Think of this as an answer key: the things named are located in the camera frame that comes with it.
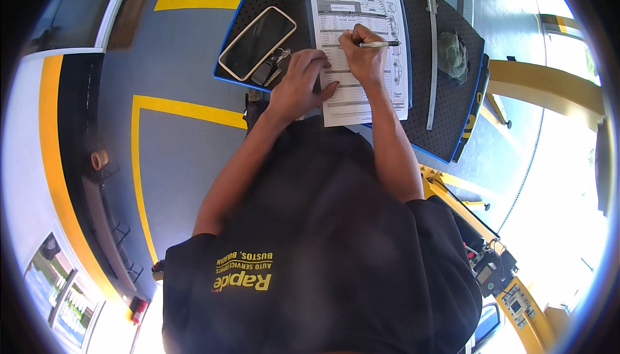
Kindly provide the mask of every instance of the blue clipboard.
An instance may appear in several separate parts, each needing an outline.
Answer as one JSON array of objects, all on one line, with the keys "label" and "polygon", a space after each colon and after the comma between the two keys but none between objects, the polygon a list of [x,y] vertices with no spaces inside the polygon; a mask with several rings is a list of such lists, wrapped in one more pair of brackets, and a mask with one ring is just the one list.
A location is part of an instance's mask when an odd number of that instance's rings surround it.
[{"label": "blue clipboard", "polygon": [[[407,54],[407,71],[408,71],[408,79],[409,79],[409,87],[408,87],[408,91],[409,91],[409,109],[411,109],[413,107],[413,97],[414,97],[414,86],[413,86],[413,73],[412,73],[412,69],[411,69],[411,47],[410,47],[410,42],[409,42],[409,27],[407,25],[407,16],[406,16],[406,12],[405,12],[405,6],[402,0],[400,0],[400,10],[402,11],[402,19],[403,19],[403,23],[405,25],[405,30],[403,30],[403,43],[404,43],[404,48],[407,49],[406,51],[408,52]],[[314,18],[312,16],[312,6],[310,4],[310,0],[306,0],[306,11],[307,11],[307,16],[308,16],[308,29],[310,32],[310,40],[312,41],[312,45],[313,48],[316,48],[316,40],[314,39]]]}]

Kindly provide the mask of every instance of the smartphone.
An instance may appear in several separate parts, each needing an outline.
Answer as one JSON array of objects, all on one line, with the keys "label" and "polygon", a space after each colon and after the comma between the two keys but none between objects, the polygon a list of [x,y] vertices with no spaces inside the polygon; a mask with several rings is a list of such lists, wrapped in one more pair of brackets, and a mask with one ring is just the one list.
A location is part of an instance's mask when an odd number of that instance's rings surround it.
[{"label": "smartphone", "polygon": [[275,6],[267,7],[224,49],[218,62],[245,81],[295,30],[291,17]]}]

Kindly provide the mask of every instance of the hand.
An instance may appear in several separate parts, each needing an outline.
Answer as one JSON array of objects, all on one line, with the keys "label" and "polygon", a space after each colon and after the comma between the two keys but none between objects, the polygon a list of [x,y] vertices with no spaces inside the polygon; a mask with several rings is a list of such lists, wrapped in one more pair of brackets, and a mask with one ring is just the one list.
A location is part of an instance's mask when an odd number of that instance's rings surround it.
[{"label": "hand", "polygon": [[318,94],[313,93],[319,70],[330,67],[332,64],[321,50],[307,48],[294,53],[282,82],[271,93],[265,113],[278,123],[288,125],[312,108],[320,106],[334,95],[338,87],[338,81],[335,81]]},{"label": "hand", "polygon": [[385,87],[383,71],[386,66],[387,48],[359,47],[361,42],[380,42],[384,39],[359,23],[351,30],[346,30],[338,41],[346,54],[349,70],[368,92],[369,89],[383,89]]}]

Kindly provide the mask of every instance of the silver pen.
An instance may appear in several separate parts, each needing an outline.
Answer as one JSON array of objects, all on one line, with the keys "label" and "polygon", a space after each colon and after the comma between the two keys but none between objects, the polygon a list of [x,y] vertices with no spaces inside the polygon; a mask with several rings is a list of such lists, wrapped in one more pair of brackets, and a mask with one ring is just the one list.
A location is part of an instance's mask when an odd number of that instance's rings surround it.
[{"label": "silver pen", "polygon": [[381,42],[363,42],[360,44],[360,47],[387,47],[398,45],[400,45],[400,41],[398,40],[384,40]]}]

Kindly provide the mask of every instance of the black pegboard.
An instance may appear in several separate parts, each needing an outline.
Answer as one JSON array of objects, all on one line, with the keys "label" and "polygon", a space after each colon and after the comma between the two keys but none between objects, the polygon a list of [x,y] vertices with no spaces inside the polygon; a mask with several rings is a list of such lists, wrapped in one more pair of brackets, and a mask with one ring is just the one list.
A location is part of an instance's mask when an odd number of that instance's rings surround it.
[{"label": "black pegboard", "polygon": [[[445,73],[438,71],[435,118],[433,129],[428,131],[426,125],[429,115],[431,79],[430,16],[426,10],[426,0],[403,0],[403,2],[411,48],[413,108],[409,110],[408,119],[402,121],[402,126],[412,144],[450,162],[475,96],[479,68],[482,64],[484,40],[457,10],[444,0],[437,0],[437,33],[438,35],[444,31],[458,33],[468,50],[469,74],[464,84],[457,85]],[[312,47],[306,0],[244,0],[224,46],[228,46],[260,11],[269,6],[277,6],[297,22],[298,29],[284,42],[284,48],[290,48],[295,52]],[[216,67],[214,74],[217,77],[236,81],[220,65]],[[279,80],[280,78],[276,79],[269,88],[273,89]],[[255,86],[251,80],[246,83]]]}]

